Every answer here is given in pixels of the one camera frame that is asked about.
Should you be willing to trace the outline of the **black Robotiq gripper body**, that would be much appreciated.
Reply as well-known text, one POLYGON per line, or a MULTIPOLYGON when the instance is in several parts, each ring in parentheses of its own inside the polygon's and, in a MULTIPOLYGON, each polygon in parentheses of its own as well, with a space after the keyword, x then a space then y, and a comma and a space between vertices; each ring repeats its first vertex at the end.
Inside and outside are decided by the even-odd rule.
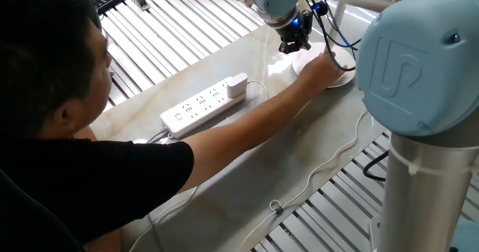
POLYGON ((278 30, 281 41, 287 44, 300 43, 305 45, 308 42, 313 24, 312 12, 296 12, 296 15, 283 28, 278 30))

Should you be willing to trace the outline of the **person's right hand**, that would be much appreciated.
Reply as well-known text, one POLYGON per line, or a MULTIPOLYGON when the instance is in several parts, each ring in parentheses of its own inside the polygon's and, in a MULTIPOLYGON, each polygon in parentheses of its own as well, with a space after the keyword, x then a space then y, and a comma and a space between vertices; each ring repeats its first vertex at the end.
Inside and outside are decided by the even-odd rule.
POLYGON ((318 94, 334 84, 344 74, 335 64, 334 57, 334 52, 331 55, 325 52, 308 62, 299 74, 298 80, 302 86, 313 94, 318 94))

